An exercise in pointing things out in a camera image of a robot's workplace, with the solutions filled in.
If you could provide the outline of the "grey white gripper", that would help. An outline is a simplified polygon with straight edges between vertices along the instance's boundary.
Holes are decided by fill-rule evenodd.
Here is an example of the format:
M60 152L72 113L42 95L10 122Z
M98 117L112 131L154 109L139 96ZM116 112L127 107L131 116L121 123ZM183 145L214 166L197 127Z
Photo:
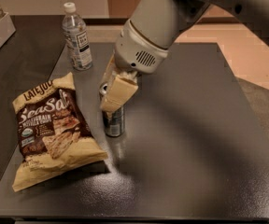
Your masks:
M152 74L167 58L168 51L152 45L138 33L128 20L117 38L114 56L111 56L101 80L101 91L106 92L100 108L115 112L126 104L138 89L137 78L118 75L119 69Z

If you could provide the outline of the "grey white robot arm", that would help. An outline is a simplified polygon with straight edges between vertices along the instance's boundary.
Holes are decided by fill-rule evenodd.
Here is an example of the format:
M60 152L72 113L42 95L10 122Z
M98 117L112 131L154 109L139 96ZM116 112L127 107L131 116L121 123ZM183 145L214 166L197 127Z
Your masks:
M127 103L138 89L136 77L154 73L176 39L212 7L231 14L269 47L269 0L140 0L115 42L100 108L114 112Z

